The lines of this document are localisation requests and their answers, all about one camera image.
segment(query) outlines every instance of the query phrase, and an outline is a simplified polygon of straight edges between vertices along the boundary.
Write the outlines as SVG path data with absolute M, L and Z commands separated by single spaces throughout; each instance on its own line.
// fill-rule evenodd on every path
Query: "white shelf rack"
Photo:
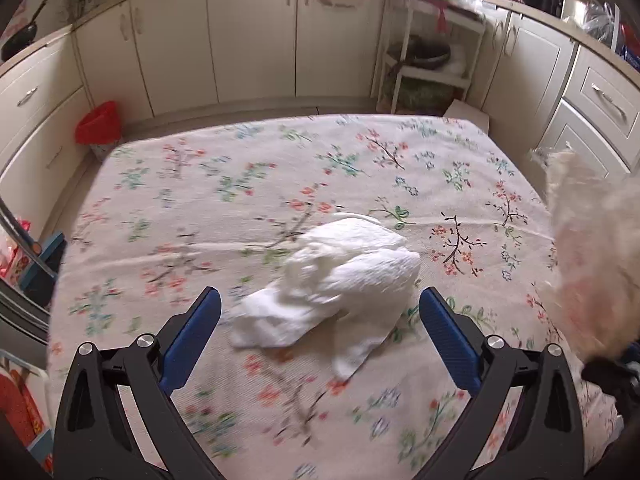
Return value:
M 400 59 L 397 60 L 390 56 L 387 51 L 389 48 L 389 36 L 390 36 L 390 10 L 392 9 L 406 9 L 406 22 L 404 24 L 404 39 L 402 41 L 402 50 L 400 53 Z M 409 44 L 409 35 L 411 33 L 411 25 L 414 19 L 414 12 L 420 12 L 422 14 L 430 14 L 431 16 L 438 16 L 440 14 L 440 9 L 435 5 L 423 1 L 423 0 L 386 0 L 385 3 L 385 13 L 384 13 L 384 22 L 383 22 L 383 33 L 380 38 L 380 47 L 379 50 L 379 59 L 382 58 L 381 63 L 381 73 L 378 80 L 378 108 L 380 108 L 380 103 L 383 98 L 383 86 L 385 83 L 385 75 L 388 73 L 388 70 L 395 66 L 398 61 L 404 61 L 406 59 L 406 51 Z M 486 23 L 484 20 L 484 16 L 481 16 L 479 20 L 474 20 L 468 16 L 460 12 L 455 12 L 454 10 L 445 9 L 444 10 L 445 19 L 447 23 L 451 23 L 453 25 L 457 25 L 459 27 L 466 28 L 475 32 L 478 35 L 478 40 L 476 41 L 475 52 L 472 56 L 472 63 L 469 69 L 466 71 L 466 75 L 464 77 L 455 76 L 449 74 L 447 72 L 442 72 L 439 70 L 426 70 L 423 68 L 418 68 L 410 65 L 403 65 L 402 68 L 398 71 L 398 76 L 396 76 L 396 85 L 394 88 L 394 94 L 391 101 L 391 113 L 396 113 L 396 107 L 398 106 L 398 94 L 400 93 L 400 85 L 402 83 L 403 77 L 409 77 L 412 79 L 420 79 L 423 81 L 433 81 L 437 83 L 443 83 L 445 85 L 450 85 L 456 88 L 463 89 L 463 97 L 462 100 L 466 98 L 466 92 L 471 85 L 471 78 L 473 77 L 474 70 L 476 69 L 476 62 L 478 62 L 478 53 L 480 51 L 480 45 L 482 43 L 482 36 L 484 35 L 484 30 L 486 28 Z

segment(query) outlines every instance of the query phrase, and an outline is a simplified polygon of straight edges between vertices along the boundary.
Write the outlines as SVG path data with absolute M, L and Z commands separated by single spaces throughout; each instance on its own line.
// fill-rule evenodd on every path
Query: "red bag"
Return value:
M 111 144 L 121 137 L 120 116 L 114 101 L 94 108 L 76 126 L 78 144 Z

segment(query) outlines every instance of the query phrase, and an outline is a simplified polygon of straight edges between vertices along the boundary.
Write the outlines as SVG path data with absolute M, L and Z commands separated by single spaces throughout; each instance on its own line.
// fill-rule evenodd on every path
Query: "white cabinet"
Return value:
M 151 118 L 133 37 L 130 2 L 112 7 L 79 27 L 76 40 L 94 104 L 116 101 L 124 123 Z
M 71 35 L 46 44 L 0 78 L 0 170 L 34 128 L 81 86 Z
M 573 51 L 574 42 L 564 34 L 511 15 L 482 111 L 491 118 L 489 136 L 521 171 L 546 129 Z
M 131 0 L 131 12 L 154 115 L 217 103 L 207 0 Z
M 560 101 L 540 146 L 554 150 L 567 148 L 580 158 L 601 178 L 619 178 L 629 169 L 609 143 L 591 126 L 589 121 L 564 100 Z M 545 174 L 541 167 L 527 175 L 537 192 L 544 196 Z
M 208 0 L 221 103 L 295 94 L 296 0 Z
M 31 134 L 0 175 L 0 196 L 14 216 L 31 222 L 38 238 L 78 165 L 87 153 L 76 144 L 76 124 L 90 110 L 84 89 L 77 90 Z
M 384 0 L 298 0 L 296 95 L 369 97 Z
M 609 140 L 633 167 L 640 155 L 640 91 L 607 61 L 578 50 L 564 98 Z
M 484 12 L 486 19 L 486 29 L 478 53 L 476 70 L 471 86 L 466 93 L 466 102 L 478 109 L 482 108 L 489 91 L 509 26 L 509 11 L 507 9 L 483 6 L 482 12 Z

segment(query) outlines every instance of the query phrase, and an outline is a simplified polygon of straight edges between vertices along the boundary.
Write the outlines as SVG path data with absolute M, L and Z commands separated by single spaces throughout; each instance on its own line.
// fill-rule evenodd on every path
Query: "frying pan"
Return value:
M 7 61 L 9 58 L 15 56 L 21 50 L 27 48 L 36 37 L 38 33 L 38 25 L 36 24 L 36 18 L 40 14 L 40 11 L 47 5 L 49 0 L 43 0 L 38 10 L 34 13 L 31 21 L 16 32 L 12 37 L 6 40 L 6 43 L 2 46 L 2 61 Z

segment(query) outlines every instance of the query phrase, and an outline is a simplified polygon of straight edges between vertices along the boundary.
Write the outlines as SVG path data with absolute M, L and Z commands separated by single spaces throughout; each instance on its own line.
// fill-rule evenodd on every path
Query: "floral tablecloth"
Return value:
M 471 123 L 323 116 L 234 124 L 117 148 L 69 240 L 52 310 L 50 403 L 57 409 L 78 345 L 126 346 L 185 311 L 204 286 L 223 316 L 172 399 L 229 480 L 410 479 L 466 402 L 415 303 L 347 383 L 331 372 L 331 321 L 291 348 L 233 350 L 229 312 L 278 275 L 296 236 L 330 213 L 369 214 L 422 259 L 430 285 L 485 334 L 515 347 L 564 340 L 534 284 L 556 265 L 544 205 Z M 599 459 L 612 399 L 579 379 L 586 463 Z M 512 391 L 479 463 L 513 416 Z M 161 464 L 124 403 L 149 462 Z

